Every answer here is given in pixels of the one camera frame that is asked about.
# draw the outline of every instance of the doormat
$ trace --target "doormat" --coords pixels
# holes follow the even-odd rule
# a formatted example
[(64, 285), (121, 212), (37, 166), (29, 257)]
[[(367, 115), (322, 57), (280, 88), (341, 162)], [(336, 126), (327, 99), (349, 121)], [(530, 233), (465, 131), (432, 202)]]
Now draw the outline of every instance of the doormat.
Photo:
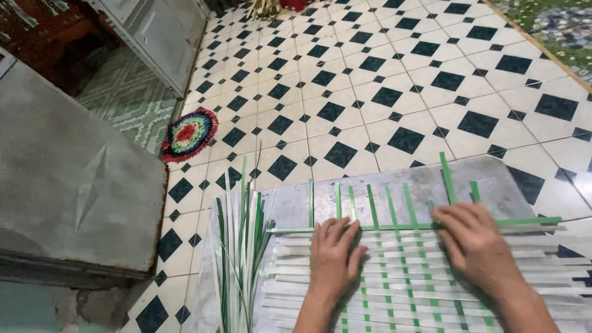
[(210, 144), (218, 130), (216, 114), (204, 108), (186, 114), (166, 127), (162, 143), (165, 162), (183, 162)]

